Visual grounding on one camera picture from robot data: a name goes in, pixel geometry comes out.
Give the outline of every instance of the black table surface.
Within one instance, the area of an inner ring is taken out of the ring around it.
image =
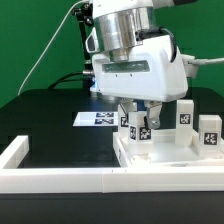
[[[224,98],[191,88],[186,99],[199,114],[224,119]],[[119,167],[112,147],[116,127],[73,127],[78,112],[116,111],[117,103],[85,90],[32,90],[0,109],[0,152],[17,135],[29,135],[19,168]],[[175,128],[176,102],[163,104],[161,129]],[[224,192],[0,195],[1,223],[223,223]]]

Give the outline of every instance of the white platform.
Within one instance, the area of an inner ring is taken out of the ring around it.
[[[118,149],[124,166],[124,149]],[[144,168],[15,169],[28,150],[28,137],[19,136],[0,156],[0,194],[224,190],[223,160],[181,167],[154,163]]]

